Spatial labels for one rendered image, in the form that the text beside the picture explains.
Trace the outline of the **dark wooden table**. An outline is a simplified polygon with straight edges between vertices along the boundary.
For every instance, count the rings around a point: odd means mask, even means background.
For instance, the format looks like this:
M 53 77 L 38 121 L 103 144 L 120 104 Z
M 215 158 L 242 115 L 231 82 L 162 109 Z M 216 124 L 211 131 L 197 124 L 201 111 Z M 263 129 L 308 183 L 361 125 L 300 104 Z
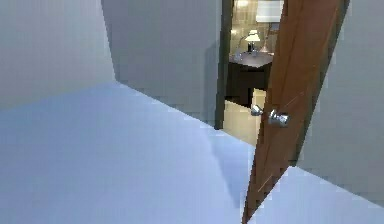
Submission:
M 256 56 L 245 52 L 240 60 L 230 56 L 225 99 L 250 108 L 254 90 L 268 88 L 272 61 L 273 57 L 263 52 Z

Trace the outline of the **white window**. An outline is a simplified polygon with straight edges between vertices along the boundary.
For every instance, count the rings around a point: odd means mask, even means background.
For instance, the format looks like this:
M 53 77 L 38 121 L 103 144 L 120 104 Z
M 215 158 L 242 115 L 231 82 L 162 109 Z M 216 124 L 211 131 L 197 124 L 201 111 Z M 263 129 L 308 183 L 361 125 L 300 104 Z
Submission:
M 280 21 L 284 0 L 258 0 L 256 21 L 278 23 Z

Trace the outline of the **brown wooden room door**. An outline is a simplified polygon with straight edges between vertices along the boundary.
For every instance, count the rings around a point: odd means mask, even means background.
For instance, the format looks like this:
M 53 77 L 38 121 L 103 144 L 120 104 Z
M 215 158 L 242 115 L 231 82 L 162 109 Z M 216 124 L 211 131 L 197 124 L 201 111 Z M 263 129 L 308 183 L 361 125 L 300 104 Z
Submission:
M 241 224 L 297 164 L 350 0 L 284 0 Z M 286 127 L 268 123 L 287 113 Z

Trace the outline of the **white shade table lamp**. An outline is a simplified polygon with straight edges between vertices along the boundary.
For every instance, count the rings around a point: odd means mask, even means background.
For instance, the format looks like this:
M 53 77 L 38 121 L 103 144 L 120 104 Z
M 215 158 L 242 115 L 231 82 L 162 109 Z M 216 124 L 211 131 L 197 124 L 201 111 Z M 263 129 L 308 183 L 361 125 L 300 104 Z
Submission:
M 260 41 L 257 30 L 250 30 L 248 36 L 245 38 L 248 43 L 247 52 L 252 53 L 256 50 L 256 43 Z

